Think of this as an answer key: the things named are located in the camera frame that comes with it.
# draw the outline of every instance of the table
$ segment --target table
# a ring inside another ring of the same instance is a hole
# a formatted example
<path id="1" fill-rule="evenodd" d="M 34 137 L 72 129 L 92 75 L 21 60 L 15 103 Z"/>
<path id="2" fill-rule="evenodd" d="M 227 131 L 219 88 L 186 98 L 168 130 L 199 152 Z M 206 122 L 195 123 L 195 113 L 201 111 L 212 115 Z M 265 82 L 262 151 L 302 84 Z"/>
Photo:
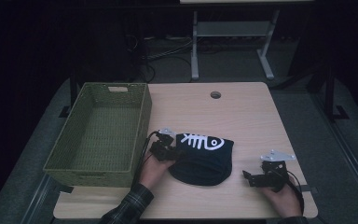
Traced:
<path id="1" fill-rule="evenodd" d="M 278 216 L 241 173 L 246 170 L 253 175 L 262 174 L 259 158 L 271 149 L 294 153 L 266 84 L 149 84 L 149 89 L 153 101 L 149 133 L 169 127 L 177 133 L 233 140 L 233 170 L 227 180 L 213 187 L 191 186 L 165 174 L 153 191 L 155 199 L 143 219 Z M 212 98 L 213 91 L 220 92 L 221 97 Z M 306 185 L 298 161 L 286 164 L 301 185 Z M 70 194 L 61 193 L 54 216 L 99 218 L 118 206 L 128 192 L 126 188 L 74 187 Z M 304 199 L 304 215 L 316 217 L 318 210 L 309 191 L 304 192 Z"/>

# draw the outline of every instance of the cable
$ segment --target cable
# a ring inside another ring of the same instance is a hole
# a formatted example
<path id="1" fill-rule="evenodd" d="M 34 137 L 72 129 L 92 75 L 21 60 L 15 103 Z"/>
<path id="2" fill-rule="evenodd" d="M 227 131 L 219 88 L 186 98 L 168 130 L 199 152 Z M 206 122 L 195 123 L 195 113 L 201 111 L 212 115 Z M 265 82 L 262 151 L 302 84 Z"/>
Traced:
<path id="1" fill-rule="evenodd" d="M 152 154 L 150 154 L 150 155 L 146 158 L 146 160 L 144 160 L 144 165 L 145 165 L 146 161 L 149 160 L 149 158 L 150 158 L 151 156 L 152 156 Z"/>
<path id="2" fill-rule="evenodd" d="M 136 170 L 135 170 L 135 175 L 132 180 L 132 184 L 131 184 L 132 188 L 139 182 L 139 177 L 141 174 L 142 166 L 144 165 L 143 160 L 144 160 L 144 156 L 147 151 L 147 146 L 149 145 L 150 138 L 152 137 L 152 135 L 156 134 L 156 133 L 158 133 L 158 131 L 153 131 L 151 134 L 149 134 L 149 136 L 147 136 L 147 138 L 145 140 L 144 148 L 142 149 L 142 153 L 141 153 L 141 158 L 138 161 L 138 165 L 136 166 Z"/>
<path id="3" fill-rule="evenodd" d="M 290 171 L 287 171 L 287 173 L 289 173 L 290 175 L 292 175 L 295 178 L 295 180 L 297 181 L 297 184 L 298 184 L 298 188 L 299 188 L 300 192 L 302 192 L 301 185 L 300 185 L 300 182 L 298 181 L 297 177 Z"/>
<path id="4" fill-rule="evenodd" d="M 142 80 L 145 82 L 145 83 L 150 83 L 156 76 L 156 69 L 154 69 L 154 67 L 152 67 L 151 65 L 149 64 L 145 64 L 146 66 L 146 69 L 151 69 L 152 70 L 152 77 L 150 79 L 147 80 L 146 78 L 146 74 L 141 70 L 139 69 L 139 72 L 141 73 L 141 78 Z"/>
<path id="5" fill-rule="evenodd" d="M 213 41 L 211 38 L 208 38 L 206 40 L 200 41 L 198 47 L 200 49 L 198 49 L 198 52 L 200 54 L 216 54 L 216 53 L 220 53 L 222 51 L 227 51 L 228 46 L 223 47 L 222 45 L 224 45 L 226 43 L 217 43 L 215 41 Z"/>
<path id="6" fill-rule="evenodd" d="M 321 216 L 316 216 L 323 224 L 328 224 L 328 222 L 326 222 L 323 218 L 321 218 Z"/>
<path id="7" fill-rule="evenodd" d="M 128 49 L 129 52 L 133 52 L 136 49 L 136 47 L 138 47 L 138 44 L 139 44 L 138 38 L 136 38 L 135 35 L 126 35 L 126 37 L 131 37 L 132 39 L 135 40 L 135 44 L 132 47 L 132 49 Z"/>
<path id="8" fill-rule="evenodd" d="M 174 48 L 174 49 L 167 50 L 167 51 L 159 53 L 159 54 L 155 54 L 155 55 L 151 55 L 151 56 L 147 56 L 147 57 L 142 57 L 142 59 L 144 59 L 144 60 L 146 60 L 146 59 L 147 60 L 153 60 L 153 59 L 157 59 L 157 58 L 167 56 L 167 55 L 170 55 L 170 54 L 178 53 L 178 52 L 180 52 L 180 51 L 182 51 L 184 49 L 189 49 L 189 47 L 191 47 L 192 43 L 193 43 L 193 41 L 190 39 L 190 41 L 188 41 L 187 43 L 185 43 L 182 46 L 179 46 L 179 47 Z"/>
<path id="9" fill-rule="evenodd" d="M 152 62 L 153 62 L 153 61 L 156 61 L 156 60 L 160 60 L 160 59 L 180 59 L 180 60 L 184 61 L 185 63 L 187 63 L 188 66 L 191 67 L 191 63 L 190 63 L 188 60 L 186 60 L 186 59 L 184 59 L 184 58 L 181 58 L 181 57 L 179 57 L 179 56 L 165 56 L 165 57 L 161 57 L 161 58 L 159 58 L 159 59 L 152 60 Z"/>
<path id="10" fill-rule="evenodd" d="M 166 36 L 165 37 L 165 40 L 172 41 L 174 43 L 184 43 L 184 42 L 188 41 L 189 39 L 191 39 L 191 38 L 188 37 L 188 36 L 185 36 L 185 37 L 170 37 L 170 36 Z"/>
<path id="11" fill-rule="evenodd" d="M 276 174 L 277 176 L 279 176 L 280 178 L 282 178 L 286 182 L 286 184 L 295 192 L 295 194 L 296 194 L 296 196 L 298 198 L 298 201 L 300 202 L 301 213 L 304 214 L 304 197 L 303 197 L 302 191 L 298 190 L 296 188 L 296 186 L 292 183 L 292 181 L 290 181 L 290 179 L 284 178 L 281 174 L 279 174 L 278 172 L 276 172 L 274 170 L 270 170 L 270 171 L 272 173 Z"/>

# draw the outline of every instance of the person's arm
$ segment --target person's arm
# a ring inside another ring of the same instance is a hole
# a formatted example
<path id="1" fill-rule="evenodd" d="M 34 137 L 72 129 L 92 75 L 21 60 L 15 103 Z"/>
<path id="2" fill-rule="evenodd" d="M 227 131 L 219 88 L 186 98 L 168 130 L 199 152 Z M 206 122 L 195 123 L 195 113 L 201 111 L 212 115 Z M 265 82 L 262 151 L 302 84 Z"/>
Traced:
<path id="1" fill-rule="evenodd" d="M 271 188 L 260 188 L 260 191 L 282 217 L 279 224 L 308 224 L 307 219 L 302 216 L 300 202 L 295 192 L 287 184 L 279 192 L 274 192 Z"/>
<path id="2" fill-rule="evenodd" d="M 99 224 L 134 224 L 137 223 L 154 196 L 150 191 L 157 185 L 165 171 L 174 161 L 160 162 L 150 153 L 146 154 L 139 183 L 136 184 L 121 204 L 103 215 Z"/>

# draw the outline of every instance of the fish skeleton logo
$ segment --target fish skeleton logo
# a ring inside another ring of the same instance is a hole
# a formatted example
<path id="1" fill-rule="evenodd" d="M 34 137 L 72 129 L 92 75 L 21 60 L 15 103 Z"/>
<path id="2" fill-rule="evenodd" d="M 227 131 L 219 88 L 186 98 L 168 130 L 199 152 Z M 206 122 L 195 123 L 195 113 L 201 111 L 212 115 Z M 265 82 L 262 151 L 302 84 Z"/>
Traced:
<path id="1" fill-rule="evenodd" d="M 217 150 L 225 144 L 225 140 L 222 138 L 214 138 L 191 133 L 184 133 L 183 136 L 184 138 L 180 141 L 181 143 L 184 143 L 186 140 L 188 140 L 188 145 L 190 146 L 193 144 L 193 147 L 196 147 L 197 144 L 197 149 L 201 149 L 202 143 L 206 150 Z M 208 146 L 208 138 L 212 139 L 211 146 Z"/>

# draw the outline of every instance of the dark floor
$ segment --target dark floor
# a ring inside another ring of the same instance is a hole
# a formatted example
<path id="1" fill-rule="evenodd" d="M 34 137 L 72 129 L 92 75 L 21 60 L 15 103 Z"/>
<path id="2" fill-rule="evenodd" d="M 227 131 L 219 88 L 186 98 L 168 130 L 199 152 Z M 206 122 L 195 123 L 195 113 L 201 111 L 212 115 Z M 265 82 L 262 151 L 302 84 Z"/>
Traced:
<path id="1" fill-rule="evenodd" d="M 172 47 L 172 42 L 150 42 L 151 55 Z M 287 79 L 296 42 L 274 42 L 268 53 L 274 80 L 267 80 L 255 49 L 257 41 L 237 50 L 201 53 L 198 82 L 261 81 L 274 86 Z M 189 52 L 170 55 L 151 62 L 156 74 L 151 83 L 189 82 Z M 144 69 L 147 79 L 152 74 Z M 335 105 L 342 105 L 349 119 L 331 123 L 324 115 L 324 93 L 310 94 L 305 77 L 294 85 L 271 91 L 284 127 L 296 152 L 313 197 L 319 217 L 310 223 L 358 223 L 358 173 L 349 149 L 358 162 L 358 106 L 348 90 L 336 81 Z M 143 81 L 138 77 L 136 82 Z M 62 108 L 70 104 L 69 81 L 57 91 L 23 150 L 15 169 L 0 193 L 0 223 L 96 223 L 97 220 L 58 220 L 52 211 L 61 185 L 44 175 L 42 167 L 57 138 L 64 118 Z"/>

